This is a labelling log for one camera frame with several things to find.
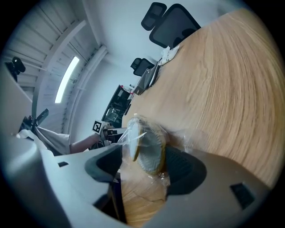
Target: chair backrest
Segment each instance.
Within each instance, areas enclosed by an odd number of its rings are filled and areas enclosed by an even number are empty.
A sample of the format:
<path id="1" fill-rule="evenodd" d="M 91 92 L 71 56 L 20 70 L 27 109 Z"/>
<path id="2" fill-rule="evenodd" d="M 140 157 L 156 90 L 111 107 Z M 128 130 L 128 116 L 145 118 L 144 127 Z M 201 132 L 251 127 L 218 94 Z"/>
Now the chair backrest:
<path id="1" fill-rule="evenodd" d="M 152 3 L 141 22 L 141 25 L 143 26 L 143 28 L 147 31 L 152 30 L 155 24 L 157 23 L 157 21 L 161 19 L 166 9 L 167 9 L 167 6 L 163 3 L 160 3 L 160 2 Z"/>
<path id="2" fill-rule="evenodd" d="M 134 70 L 136 70 L 141 61 L 142 61 L 141 58 L 136 58 L 136 59 L 133 61 L 132 65 L 130 65 L 131 68 L 133 68 Z"/>
<path id="3" fill-rule="evenodd" d="M 169 46 L 172 49 L 200 28 L 186 8 L 174 4 L 155 23 L 150 33 L 150 41 L 163 48 Z"/>
<path id="4" fill-rule="evenodd" d="M 151 69 L 153 68 L 155 65 L 152 64 L 151 62 L 149 62 L 147 59 L 143 58 L 141 59 L 141 61 L 139 62 L 139 64 L 134 64 L 134 62 L 132 63 L 131 65 L 131 68 L 134 69 L 134 75 L 137 75 L 137 76 L 142 76 L 143 73 L 146 71 L 146 69 Z"/>

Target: white sleeve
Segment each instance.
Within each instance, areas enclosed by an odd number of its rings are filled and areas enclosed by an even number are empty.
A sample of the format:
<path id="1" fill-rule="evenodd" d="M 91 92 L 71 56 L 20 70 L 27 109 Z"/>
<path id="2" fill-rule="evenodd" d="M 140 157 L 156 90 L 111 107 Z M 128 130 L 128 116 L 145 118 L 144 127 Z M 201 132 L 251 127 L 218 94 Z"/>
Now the white sleeve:
<path id="1" fill-rule="evenodd" d="M 18 133 L 18 135 L 20 138 L 30 137 L 34 141 L 34 143 L 37 145 L 37 147 L 41 150 L 47 149 L 44 143 L 30 130 L 23 129 Z"/>
<path id="2" fill-rule="evenodd" d="M 53 152 L 54 155 L 70 154 L 69 134 L 58 134 L 38 126 L 35 128 L 35 131 L 38 138 L 44 143 L 48 150 Z"/>

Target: fluorescent light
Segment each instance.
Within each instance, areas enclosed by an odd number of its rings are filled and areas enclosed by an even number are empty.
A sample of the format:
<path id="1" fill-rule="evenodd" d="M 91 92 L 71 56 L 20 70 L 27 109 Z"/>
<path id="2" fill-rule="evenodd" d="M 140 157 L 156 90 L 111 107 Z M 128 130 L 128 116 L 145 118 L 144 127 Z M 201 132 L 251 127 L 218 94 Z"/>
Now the fluorescent light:
<path id="1" fill-rule="evenodd" d="M 58 92 L 57 92 L 57 97 L 55 98 L 55 102 L 56 103 L 60 103 L 61 102 L 61 99 L 62 99 L 62 96 L 63 96 L 63 93 L 64 93 L 64 90 L 66 88 L 66 85 L 67 85 L 67 82 L 74 70 L 74 68 L 76 67 L 77 63 L 79 62 L 79 58 L 77 58 L 76 56 L 74 56 L 73 60 L 71 61 L 70 65 L 68 66 L 63 78 L 62 78 L 62 81 L 61 81 L 61 84 L 58 88 Z"/>

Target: plastic bag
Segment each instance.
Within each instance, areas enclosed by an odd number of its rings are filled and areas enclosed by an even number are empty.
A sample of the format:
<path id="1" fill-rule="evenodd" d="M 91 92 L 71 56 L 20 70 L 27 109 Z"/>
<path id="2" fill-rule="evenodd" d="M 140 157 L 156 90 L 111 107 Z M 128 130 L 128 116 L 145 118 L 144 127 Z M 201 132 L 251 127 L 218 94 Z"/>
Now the plastic bag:
<path id="1" fill-rule="evenodd" d="M 165 147 L 168 142 L 168 134 L 160 125 L 135 114 L 118 141 L 123 145 L 122 166 L 130 174 L 129 179 L 132 175 L 133 178 L 147 176 L 150 178 L 148 184 L 159 181 L 163 186 L 168 186 L 165 169 Z"/>
<path id="2" fill-rule="evenodd" d="M 134 132 L 134 125 L 136 124 L 139 125 L 139 130 L 136 129 L 137 132 Z M 128 169 L 129 176 L 127 179 L 148 177 L 150 179 L 146 184 L 159 183 L 163 185 L 166 190 L 166 187 L 170 184 L 166 164 L 164 163 L 164 166 L 158 167 L 158 171 L 154 174 L 145 172 L 138 162 L 138 156 L 136 157 L 130 153 L 130 150 L 134 150 L 130 148 L 133 142 L 136 142 L 135 145 L 139 147 L 139 149 L 146 150 L 156 146 L 166 146 L 171 143 L 171 146 L 179 147 L 180 150 L 191 153 L 193 148 L 206 151 L 206 141 L 207 138 L 201 131 L 181 129 L 167 132 L 153 120 L 135 114 L 128 122 L 127 129 L 119 139 L 118 144 L 123 145 L 122 165 L 125 169 Z"/>

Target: wood grain surface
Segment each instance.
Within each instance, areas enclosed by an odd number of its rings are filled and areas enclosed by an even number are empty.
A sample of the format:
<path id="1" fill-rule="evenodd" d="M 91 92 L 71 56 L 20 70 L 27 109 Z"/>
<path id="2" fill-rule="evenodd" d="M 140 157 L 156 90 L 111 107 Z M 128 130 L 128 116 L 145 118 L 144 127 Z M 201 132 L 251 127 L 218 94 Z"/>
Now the wood grain surface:
<path id="1" fill-rule="evenodd" d="M 153 87 L 135 96 L 135 114 L 155 120 L 170 144 L 231 158 L 269 187 L 284 164 L 283 60 L 261 20 L 241 9 L 225 14 L 180 44 Z M 121 167 L 128 224 L 141 227 L 163 206 L 164 188 L 136 163 Z"/>

